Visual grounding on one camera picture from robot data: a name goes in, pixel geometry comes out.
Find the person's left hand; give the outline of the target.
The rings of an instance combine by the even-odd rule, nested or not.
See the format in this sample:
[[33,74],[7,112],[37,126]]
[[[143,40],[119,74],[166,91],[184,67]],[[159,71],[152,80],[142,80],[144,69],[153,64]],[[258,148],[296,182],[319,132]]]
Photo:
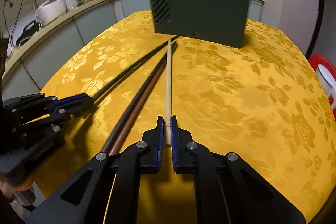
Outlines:
[[1,175],[1,192],[5,196],[5,200],[10,204],[14,211],[23,219],[23,206],[15,197],[14,192],[23,192],[29,190],[34,182],[34,175],[28,177],[26,181],[19,185],[9,184]]

